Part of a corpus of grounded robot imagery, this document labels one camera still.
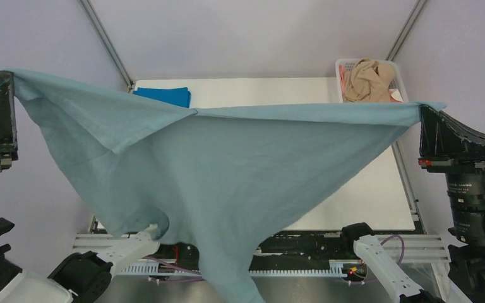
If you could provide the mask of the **grey-blue t-shirt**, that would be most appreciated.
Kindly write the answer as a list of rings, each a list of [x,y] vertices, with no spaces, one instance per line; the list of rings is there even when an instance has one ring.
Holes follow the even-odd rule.
[[[248,270],[268,237],[319,205],[421,120],[420,104],[178,107],[14,69],[15,97],[82,201],[117,236],[199,251],[227,302],[262,302]]]

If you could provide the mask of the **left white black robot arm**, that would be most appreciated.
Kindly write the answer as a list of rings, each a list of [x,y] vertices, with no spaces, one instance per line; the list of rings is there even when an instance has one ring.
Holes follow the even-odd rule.
[[[0,71],[0,171],[18,159],[14,97],[13,74]],[[13,227],[0,217],[0,236]],[[145,230],[99,252],[71,254],[49,276],[40,276],[9,261],[5,244],[0,246],[0,302],[95,302],[117,274],[145,256],[167,257],[172,248],[170,237],[151,238]]]

